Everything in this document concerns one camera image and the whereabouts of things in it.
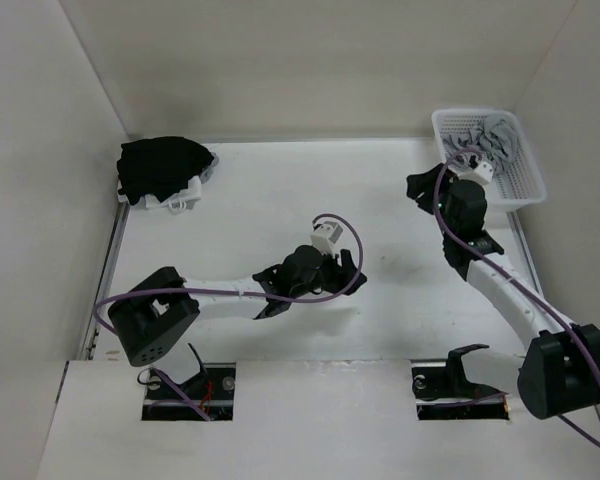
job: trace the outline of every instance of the black cloth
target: black cloth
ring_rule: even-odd
[[[164,202],[184,190],[189,180],[204,172],[213,162],[209,150],[183,137],[158,137],[122,144],[118,178],[131,205],[145,195]]]

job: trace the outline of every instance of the plastic basket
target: plastic basket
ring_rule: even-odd
[[[511,112],[488,108],[436,110],[431,115],[431,120],[440,158],[443,162],[446,161],[446,151],[442,144],[443,136],[450,133],[466,133],[485,117],[494,113],[508,117],[517,131],[518,153],[509,168],[504,173],[494,176],[485,188],[489,210],[512,212],[525,205],[543,202],[547,198],[547,189],[520,123]]]

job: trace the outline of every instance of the wires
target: wires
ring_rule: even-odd
[[[209,415],[209,412],[211,412],[211,397],[213,396],[213,383],[211,382],[211,380],[209,380],[207,382],[207,394],[202,397],[202,400],[200,401],[200,409],[204,408],[204,404],[208,403],[207,408],[205,409],[205,413],[207,415]]]
[[[198,351],[195,348],[193,348],[193,344],[187,343],[187,345],[189,346],[189,349],[193,352],[193,356],[196,357],[198,365],[200,366],[200,372],[198,373],[198,375],[202,376],[202,378],[204,379],[207,379],[209,377],[209,372],[207,371],[207,367],[205,367],[202,358],[200,358]]]
[[[140,376],[145,373],[145,372],[150,372],[151,371],[151,367],[149,368],[145,368],[144,370],[140,370],[140,372],[138,372],[138,376],[136,377],[136,382],[138,382],[138,385],[142,385],[143,387],[155,387],[155,386],[159,386],[160,382],[156,382],[156,381],[151,381],[151,375],[149,375],[149,377],[147,377],[147,381],[145,382],[144,380],[140,380]]]
[[[454,154],[454,156],[465,153],[467,151],[474,152],[473,149],[464,149],[464,150],[460,150],[460,151],[456,152]],[[442,179],[444,178],[444,174],[447,171],[447,169],[449,168],[449,165],[451,164],[450,162],[452,159],[453,159],[453,157],[448,159],[447,163],[445,163],[442,166],[442,168],[440,169],[440,173],[438,174],[438,178],[436,179],[436,184],[435,184],[435,187],[433,190],[433,214],[436,217],[436,220],[438,222],[438,226],[440,227],[440,230],[442,230],[442,232],[445,235],[447,235],[451,240],[453,240],[455,243],[457,243],[463,249],[465,249],[466,251],[470,252],[475,257],[477,257],[480,260],[482,260],[483,262],[485,262],[487,265],[489,265],[491,268],[493,268],[496,272],[498,272],[504,278],[509,280],[510,283],[512,285],[514,285],[520,291],[520,293],[522,293],[525,297],[527,297],[532,302],[535,302],[540,308],[542,308],[545,312],[547,312],[547,314],[551,318],[553,318],[558,323],[558,325],[560,325],[567,332],[571,341],[574,343],[574,345],[578,348],[578,350],[582,354],[582,357],[584,358],[585,362],[589,366],[589,369],[591,370],[591,373],[593,374],[593,377],[598,385],[598,388],[600,388],[600,369],[598,368],[595,360],[593,359],[593,357],[587,350],[587,347],[584,345],[584,343],[582,343],[582,340],[580,340],[580,338],[578,338],[576,333],[572,330],[572,328],[569,326],[569,324],[567,324],[567,322],[565,322],[562,319],[560,314],[558,312],[556,312],[553,309],[553,307],[551,307],[551,305],[549,305],[547,302],[545,302],[544,299],[540,298],[535,292],[529,290],[522,283],[520,283],[517,279],[515,279],[512,275],[510,275],[505,269],[500,267],[495,262],[491,261],[489,258],[487,258],[485,255],[480,253],[475,248],[473,248],[470,245],[468,245],[467,243],[463,242],[460,238],[458,238],[457,235],[455,235],[453,233],[453,231],[451,231],[449,226],[445,223],[444,219],[442,218],[442,213],[440,212],[440,186],[442,185]],[[589,433],[585,432],[581,427],[579,427],[578,425],[573,423],[571,420],[566,418],[564,415],[558,415],[558,418],[560,418],[560,420],[565,422],[567,425],[569,425],[571,428],[573,428],[576,432],[578,432],[584,438],[586,438],[591,443],[593,443],[596,447],[600,448],[600,441],[598,439],[592,437]]]
[[[356,273],[353,275],[353,277],[351,278],[349,283],[342,290],[334,293],[333,295],[328,295],[328,296],[322,297],[322,298],[290,298],[290,297],[283,297],[280,295],[273,295],[273,294],[264,293],[264,292],[237,292],[234,290],[215,290],[215,289],[207,289],[207,288],[186,288],[186,287],[155,288],[155,289],[150,289],[150,290],[137,290],[135,292],[121,293],[119,295],[113,295],[111,297],[100,300],[93,306],[93,316],[96,319],[96,321],[100,325],[102,325],[102,327],[106,328],[114,335],[117,335],[113,326],[109,325],[100,316],[100,313],[99,313],[100,309],[109,303],[117,302],[119,300],[127,300],[130,298],[146,297],[146,296],[150,296],[150,295],[160,295],[160,294],[187,293],[187,294],[194,294],[194,295],[218,295],[218,296],[230,296],[230,297],[232,297],[232,296],[235,296],[235,297],[237,297],[237,296],[260,297],[260,298],[267,298],[270,300],[278,300],[278,301],[288,302],[288,303],[304,303],[304,304],[323,303],[323,302],[328,302],[330,300],[334,300],[334,299],[340,297],[341,295],[344,295],[346,292],[348,292],[349,289],[351,287],[353,287],[355,285],[355,283],[358,281],[358,278],[360,278],[360,274],[362,273],[362,260],[363,260],[362,240],[360,239],[360,235],[358,235],[358,232],[356,232],[356,229],[353,228],[353,225],[351,225],[347,220],[345,220],[341,216],[336,215],[334,213],[320,214],[313,219],[313,223],[315,224],[318,220],[321,220],[323,218],[333,218],[334,220],[337,220],[340,223],[344,224],[344,226],[347,227],[349,229],[349,231],[351,232],[351,235],[353,235],[353,238],[355,239],[356,244],[358,246],[358,269],[356,270]],[[192,349],[194,355],[198,359],[198,362],[200,363],[200,366],[202,368],[203,363],[202,363],[202,360],[200,360],[198,353],[195,351],[195,349],[193,348],[192,345],[189,345],[189,347]],[[209,415],[207,415],[206,412],[202,411],[202,407],[201,406],[199,407],[198,405],[196,405],[195,402],[193,400],[191,400],[187,396],[187,394],[185,392],[183,392],[182,389],[180,389],[180,387],[178,387],[178,385],[176,385],[173,382],[173,380],[171,380],[169,378],[169,376],[166,373],[164,373],[161,370],[158,370],[155,367],[153,368],[153,370],[155,371],[156,375],[158,375],[158,377],[160,377],[162,379],[162,381],[164,383],[166,383],[174,392],[176,392],[178,394],[178,396],[180,398],[182,398],[182,401],[187,406],[189,406],[198,415],[200,415],[200,417],[203,420],[206,420],[207,422],[211,421],[211,418],[209,417]]]

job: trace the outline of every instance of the white connector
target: white connector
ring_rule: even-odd
[[[122,186],[118,181],[118,190]],[[195,176],[189,180],[189,184],[185,190],[180,190],[178,193],[171,195],[164,202],[159,201],[155,195],[145,195],[143,197],[145,208],[147,210],[153,210],[154,208],[169,208],[172,212],[182,212],[184,210],[191,210],[193,205],[202,198],[202,182],[200,177]],[[120,203],[128,202],[126,195],[118,194],[118,201]]]
[[[478,185],[489,185],[493,178],[493,166],[488,160],[478,160],[475,168],[465,170],[457,174],[461,180],[471,180]]]
[[[311,245],[323,255],[335,256],[335,243],[342,235],[342,226],[336,222],[324,222],[311,233]]]

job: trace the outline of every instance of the white panel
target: white panel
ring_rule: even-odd
[[[549,199],[525,209],[547,298],[600,327],[600,0],[582,0],[518,106]]]
[[[512,107],[573,0],[62,0],[131,134],[429,134]]]
[[[241,362],[213,424],[141,422],[135,376],[70,365],[38,480],[600,480],[600,450],[517,401],[510,422],[418,421],[408,362]]]
[[[30,480],[110,234],[121,126],[55,0],[0,0],[0,479]]]
[[[196,321],[185,337],[205,361],[432,358],[476,342],[523,353],[489,301],[447,264],[434,218],[406,197],[405,177],[439,162],[432,141],[209,147],[220,164],[192,211],[129,214],[112,294],[168,265],[198,279],[253,275],[310,243],[311,220],[323,212],[342,215],[360,233],[369,282],[351,297],[293,305],[270,319]],[[525,275],[504,214],[490,219],[489,232]],[[349,234],[337,246],[357,259]],[[126,362],[118,339],[106,331],[96,357]]]

